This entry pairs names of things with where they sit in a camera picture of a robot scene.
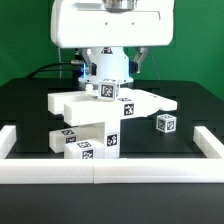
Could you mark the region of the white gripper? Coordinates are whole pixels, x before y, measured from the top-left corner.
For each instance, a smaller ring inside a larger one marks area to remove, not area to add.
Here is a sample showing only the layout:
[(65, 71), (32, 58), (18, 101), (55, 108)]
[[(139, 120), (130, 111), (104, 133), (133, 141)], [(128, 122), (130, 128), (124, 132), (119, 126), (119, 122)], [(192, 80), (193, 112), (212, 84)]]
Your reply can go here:
[(174, 0), (137, 0), (127, 11), (109, 11), (103, 0), (55, 0), (51, 39), (60, 48), (84, 48), (86, 72), (96, 75), (92, 47), (137, 47), (129, 72), (138, 74), (149, 48), (173, 38)]

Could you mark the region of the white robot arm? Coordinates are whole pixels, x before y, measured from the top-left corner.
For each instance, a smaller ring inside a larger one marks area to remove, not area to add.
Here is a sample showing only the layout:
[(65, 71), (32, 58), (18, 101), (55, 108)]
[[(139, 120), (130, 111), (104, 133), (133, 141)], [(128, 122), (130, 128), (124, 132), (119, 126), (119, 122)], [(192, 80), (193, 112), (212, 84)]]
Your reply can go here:
[(79, 49), (84, 58), (81, 83), (103, 79), (130, 83), (126, 47), (135, 47), (142, 63), (148, 48), (173, 38), (175, 0), (54, 0), (51, 40)]

